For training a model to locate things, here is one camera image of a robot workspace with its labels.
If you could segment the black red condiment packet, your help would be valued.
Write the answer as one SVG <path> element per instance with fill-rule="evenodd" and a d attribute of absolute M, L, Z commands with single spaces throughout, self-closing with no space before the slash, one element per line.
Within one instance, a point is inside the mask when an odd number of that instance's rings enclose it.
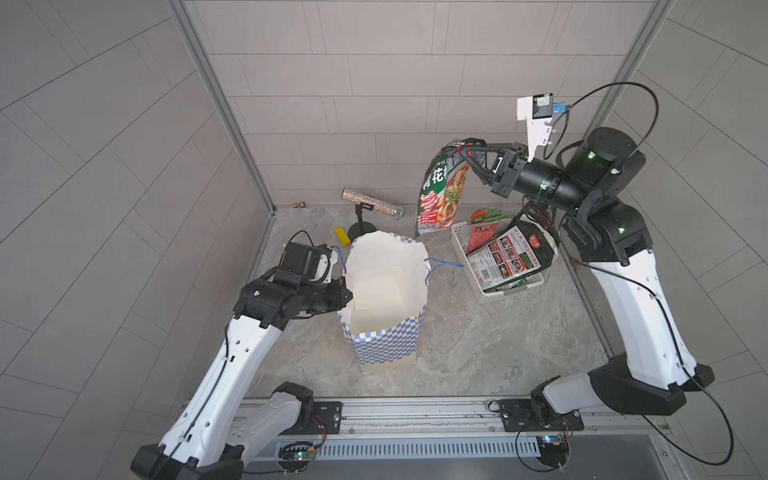
<path fill-rule="evenodd" d="M 547 270 L 558 255 L 551 236 L 538 224 L 519 219 L 477 250 L 467 254 L 485 292 L 500 291 Z"/>

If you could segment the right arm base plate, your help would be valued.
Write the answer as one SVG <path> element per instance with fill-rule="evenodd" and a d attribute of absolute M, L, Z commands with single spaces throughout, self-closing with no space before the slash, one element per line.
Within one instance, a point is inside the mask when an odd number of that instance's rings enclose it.
<path fill-rule="evenodd" d="M 521 430 L 571 433 L 583 431 L 585 428 L 579 411 L 557 413 L 543 400 L 530 397 L 492 400 L 487 407 L 491 413 L 501 418 L 507 433 Z"/>

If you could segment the red green small packet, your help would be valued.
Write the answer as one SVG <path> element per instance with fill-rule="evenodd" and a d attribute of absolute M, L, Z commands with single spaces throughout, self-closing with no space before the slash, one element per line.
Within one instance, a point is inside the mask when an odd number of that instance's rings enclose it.
<path fill-rule="evenodd" d="M 499 229 L 508 225 L 514 213 L 498 208 L 482 208 L 470 215 L 470 237 L 465 249 L 467 254 L 477 250 L 493 239 Z"/>

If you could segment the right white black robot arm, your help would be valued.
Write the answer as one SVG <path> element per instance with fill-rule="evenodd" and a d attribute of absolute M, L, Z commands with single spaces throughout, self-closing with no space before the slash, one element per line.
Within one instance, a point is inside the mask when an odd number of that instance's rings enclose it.
<path fill-rule="evenodd" d="M 467 140 L 457 147 L 493 193 L 517 191 L 530 206 L 560 209 L 562 227 L 576 247 L 575 264 L 592 271 L 608 301 L 624 346 L 591 371 L 555 378 L 531 393 L 542 419 L 605 406 L 630 415 L 670 416 L 686 393 L 715 379 L 711 367 L 688 351 L 663 293 L 644 217 L 617 195 L 645 164 L 626 133 L 599 127 L 569 145 L 566 166 L 527 159 L 520 143 Z"/>

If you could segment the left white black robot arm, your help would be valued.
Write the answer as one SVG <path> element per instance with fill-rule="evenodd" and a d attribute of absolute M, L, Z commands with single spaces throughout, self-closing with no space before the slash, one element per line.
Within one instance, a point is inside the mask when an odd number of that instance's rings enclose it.
<path fill-rule="evenodd" d="M 240 291 L 223 344 L 193 398 L 156 444 L 140 447 L 130 469 L 140 479 L 239 479 L 286 431 L 316 423 L 314 394 L 292 382 L 242 422 L 234 421 L 249 382 L 295 320 L 341 311 L 352 300 L 333 268 L 339 249 L 290 241 L 280 262 Z"/>

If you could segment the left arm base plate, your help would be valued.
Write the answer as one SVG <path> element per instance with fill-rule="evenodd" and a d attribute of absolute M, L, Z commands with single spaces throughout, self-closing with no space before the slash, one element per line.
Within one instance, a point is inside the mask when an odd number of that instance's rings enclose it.
<path fill-rule="evenodd" d="M 302 409 L 297 422 L 283 432 L 288 436 L 336 435 L 340 431 L 343 414 L 342 402 L 314 402 L 312 410 Z"/>

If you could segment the blue checkered paper bag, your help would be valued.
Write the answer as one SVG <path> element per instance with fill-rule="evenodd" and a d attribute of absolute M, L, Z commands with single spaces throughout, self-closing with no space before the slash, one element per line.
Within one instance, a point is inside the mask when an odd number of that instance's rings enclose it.
<path fill-rule="evenodd" d="M 423 243 L 394 233 L 354 240 L 345 275 L 353 298 L 339 320 L 364 374 L 416 363 L 429 277 L 446 264 Z"/>

